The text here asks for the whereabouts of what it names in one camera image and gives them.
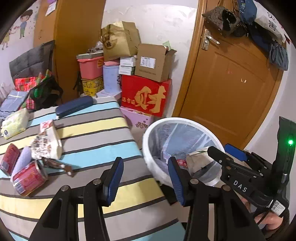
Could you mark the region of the person right hand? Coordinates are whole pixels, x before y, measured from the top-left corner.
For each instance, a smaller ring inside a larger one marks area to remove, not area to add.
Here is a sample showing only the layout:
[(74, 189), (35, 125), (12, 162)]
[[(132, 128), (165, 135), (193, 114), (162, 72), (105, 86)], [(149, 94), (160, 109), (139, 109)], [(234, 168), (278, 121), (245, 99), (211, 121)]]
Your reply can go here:
[[(245, 198), (241, 198), (241, 201), (246, 206), (248, 211), (251, 212), (250, 203)], [(261, 223), (265, 225), (267, 230), (276, 230), (281, 226), (282, 222), (283, 222), (283, 217), (279, 217), (275, 213), (269, 212), (267, 216), (262, 220)]]

